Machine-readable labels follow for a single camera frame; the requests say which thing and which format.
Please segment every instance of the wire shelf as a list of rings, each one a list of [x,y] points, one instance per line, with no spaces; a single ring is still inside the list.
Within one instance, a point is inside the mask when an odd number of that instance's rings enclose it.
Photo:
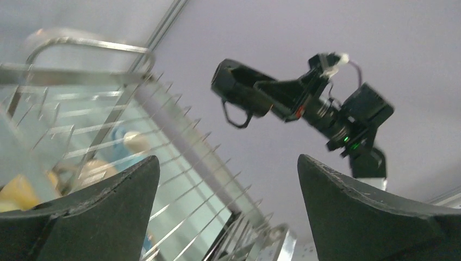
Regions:
[[[43,69],[34,63],[62,45],[131,53],[146,65],[107,72]],[[141,260],[256,260],[268,247],[276,249],[273,260],[292,254],[294,234],[286,225],[271,227],[271,215],[261,215],[260,201],[248,196],[250,187],[236,181],[239,173],[229,175],[215,154],[219,146],[208,145],[209,133],[201,135],[199,120],[188,119],[190,108],[178,109],[180,95],[171,95],[151,74],[155,58],[148,49],[69,29],[37,32],[24,46],[26,64],[0,66],[0,149],[7,156],[0,185],[24,174],[46,202],[153,154],[160,160],[160,183],[154,205],[146,206],[152,214]],[[159,117],[167,121],[162,124]],[[167,135],[171,128],[173,136]],[[178,140],[187,146],[179,149]],[[185,159],[188,153],[197,160]],[[198,172],[204,162],[209,171]]]

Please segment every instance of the textured black plastic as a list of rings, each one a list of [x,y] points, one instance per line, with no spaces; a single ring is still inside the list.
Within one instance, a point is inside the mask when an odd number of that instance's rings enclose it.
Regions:
[[[461,210],[412,201],[307,155],[298,174],[319,260],[461,260]]]
[[[160,166],[150,156],[33,210],[0,214],[0,260],[138,261]]]

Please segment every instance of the blue object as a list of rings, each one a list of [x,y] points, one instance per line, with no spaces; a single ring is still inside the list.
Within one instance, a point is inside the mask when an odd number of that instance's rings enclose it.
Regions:
[[[112,138],[112,141],[115,141],[115,140],[123,139],[125,134],[127,134],[127,131],[126,131],[125,128],[123,128],[122,126],[116,126],[112,130],[112,132],[110,134],[110,137]],[[112,149],[113,149],[112,162],[124,159],[126,157],[130,157],[130,156],[133,155],[131,153],[131,151],[127,147],[125,147],[125,144],[123,143],[123,141],[122,142],[117,142],[116,144],[113,144]],[[146,157],[145,156],[136,156],[136,157],[134,157],[134,158],[132,158],[130,160],[123,161],[122,163],[114,163],[114,167],[118,171],[124,171],[127,168],[133,166],[134,164],[140,162],[144,158],[146,158]]]

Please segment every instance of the dish rack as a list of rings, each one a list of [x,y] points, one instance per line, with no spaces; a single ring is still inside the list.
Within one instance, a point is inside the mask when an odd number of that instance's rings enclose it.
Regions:
[[[38,58],[53,49],[128,53],[144,63],[132,72],[40,66]],[[286,224],[269,225],[270,215],[261,216],[237,175],[223,178],[228,171],[216,160],[218,146],[209,147],[208,134],[198,135],[198,121],[186,116],[190,108],[179,110],[180,96],[151,73],[155,56],[148,48],[51,29],[31,35],[22,51],[25,64],[0,66],[0,186],[22,174],[47,202],[155,155],[160,182],[154,205],[146,206],[152,215],[140,260],[291,260],[294,233]],[[156,120],[162,115],[163,125]],[[166,122],[175,136],[166,135]],[[177,140],[188,147],[180,150]],[[187,153],[199,160],[191,163]],[[209,173],[197,171],[212,160],[218,165]]]

